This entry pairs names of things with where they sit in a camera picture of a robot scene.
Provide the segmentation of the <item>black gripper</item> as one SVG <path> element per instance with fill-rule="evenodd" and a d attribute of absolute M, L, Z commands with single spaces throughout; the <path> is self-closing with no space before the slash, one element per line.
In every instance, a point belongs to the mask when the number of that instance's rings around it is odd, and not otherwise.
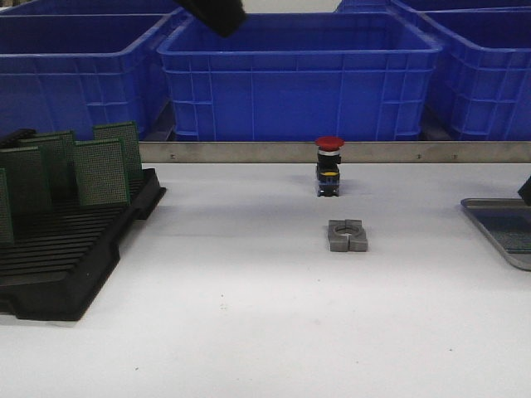
<path fill-rule="evenodd" d="M 176 0 L 176 3 L 221 37 L 229 37 L 247 19 L 240 0 Z"/>

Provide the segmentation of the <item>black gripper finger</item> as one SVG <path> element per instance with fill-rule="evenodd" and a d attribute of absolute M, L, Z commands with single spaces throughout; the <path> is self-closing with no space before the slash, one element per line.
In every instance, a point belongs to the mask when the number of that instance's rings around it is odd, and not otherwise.
<path fill-rule="evenodd" d="M 520 187 L 518 194 L 526 206 L 531 206 L 531 177 Z"/>

